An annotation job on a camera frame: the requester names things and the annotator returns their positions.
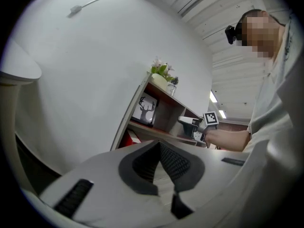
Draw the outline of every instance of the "white desk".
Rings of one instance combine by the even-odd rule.
[[[41,77],[38,64],[11,38],[3,52],[0,67],[0,139],[9,165],[21,187],[34,192],[23,170],[16,140],[15,112],[21,85]]]

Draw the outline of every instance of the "man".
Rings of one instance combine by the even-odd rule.
[[[269,73],[264,77],[257,95],[247,131],[207,129],[205,141],[227,150],[250,152],[257,142],[269,139],[277,131],[293,127],[276,90],[300,56],[304,37],[294,15],[290,16],[287,25],[283,25],[259,9],[246,12],[235,33],[242,46],[250,46],[259,57],[269,58],[266,63]]]

